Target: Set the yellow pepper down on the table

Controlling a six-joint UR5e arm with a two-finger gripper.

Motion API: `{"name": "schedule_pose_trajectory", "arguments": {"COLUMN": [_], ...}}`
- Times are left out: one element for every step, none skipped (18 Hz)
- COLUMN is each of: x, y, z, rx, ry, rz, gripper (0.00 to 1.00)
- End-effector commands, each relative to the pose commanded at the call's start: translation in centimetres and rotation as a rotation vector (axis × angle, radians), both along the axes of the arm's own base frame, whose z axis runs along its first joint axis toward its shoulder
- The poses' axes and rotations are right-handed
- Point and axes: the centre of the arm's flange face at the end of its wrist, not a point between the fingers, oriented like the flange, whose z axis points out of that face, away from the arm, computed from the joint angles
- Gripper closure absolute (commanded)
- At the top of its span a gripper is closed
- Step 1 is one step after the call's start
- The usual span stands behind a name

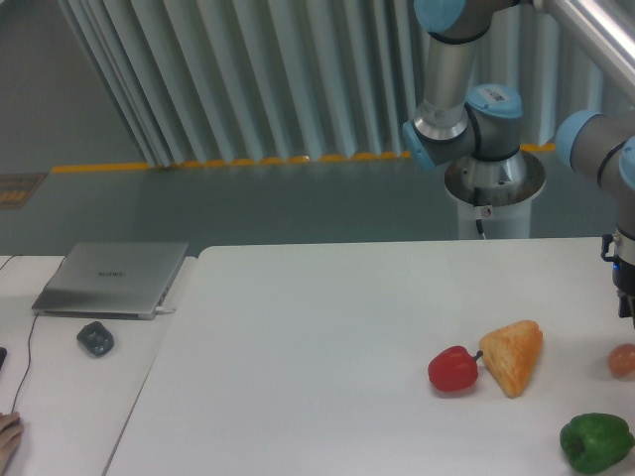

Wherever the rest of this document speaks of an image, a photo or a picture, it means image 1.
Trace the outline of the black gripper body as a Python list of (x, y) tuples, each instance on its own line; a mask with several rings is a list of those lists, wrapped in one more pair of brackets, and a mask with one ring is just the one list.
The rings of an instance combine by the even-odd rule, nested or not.
[(612, 265), (612, 281), (624, 295), (634, 296), (634, 240), (616, 232), (601, 237), (601, 259)]

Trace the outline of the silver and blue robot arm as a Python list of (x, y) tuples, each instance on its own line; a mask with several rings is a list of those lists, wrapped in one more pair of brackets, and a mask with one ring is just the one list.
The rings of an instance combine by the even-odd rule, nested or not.
[[(473, 209), (534, 198), (545, 182), (540, 163), (520, 151), (522, 100), (502, 84), (467, 86), (477, 42), (493, 16), (513, 1), (417, 1), (418, 22), (431, 38), (423, 101), (402, 128), (423, 167), (448, 164), (445, 187)], [(628, 98), (634, 96), (634, 21), (614, 1), (535, 1), (568, 30)], [(634, 114), (582, 110), (555, 136), (559, 157), (593, 180), (618, 208), (616, 230), (602, 238), (611, 264), (618, 314), (634, 315)]]

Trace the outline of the person's hand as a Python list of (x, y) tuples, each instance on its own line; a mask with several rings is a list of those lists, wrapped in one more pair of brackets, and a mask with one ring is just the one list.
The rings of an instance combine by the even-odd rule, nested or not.
[(24, 426), (18, 412), (1, 416), (0, 458), (4, 470), (11, 456), (21, 443)]

